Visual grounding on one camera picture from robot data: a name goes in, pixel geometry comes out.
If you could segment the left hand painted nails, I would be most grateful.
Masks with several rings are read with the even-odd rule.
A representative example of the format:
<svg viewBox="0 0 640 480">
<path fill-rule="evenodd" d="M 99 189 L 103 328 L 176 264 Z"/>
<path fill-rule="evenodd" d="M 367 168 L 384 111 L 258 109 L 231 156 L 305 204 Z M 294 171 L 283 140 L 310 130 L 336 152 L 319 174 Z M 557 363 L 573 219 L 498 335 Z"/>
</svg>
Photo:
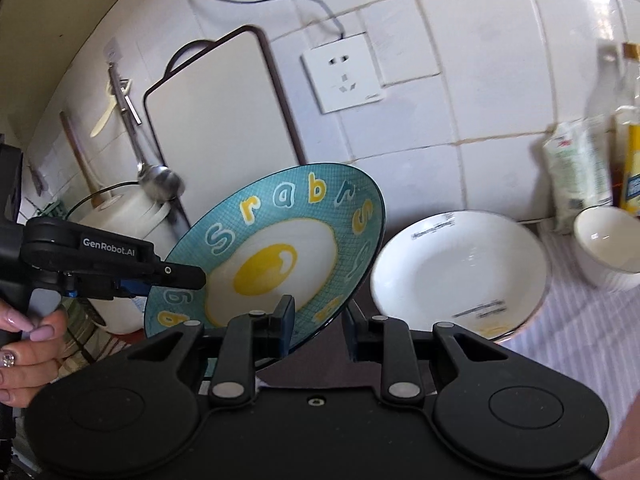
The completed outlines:
<svg viewBox="0 0 640 480">
<path fill-rule="evenodd" d="M 59 308 L 34 323 L 2 302 L 1 329 L 28 333 L 27 339 L 1 347 L 1 403 L 26 408 L 42 388 L 58 377 L 67 316 Z"/>
</svg>

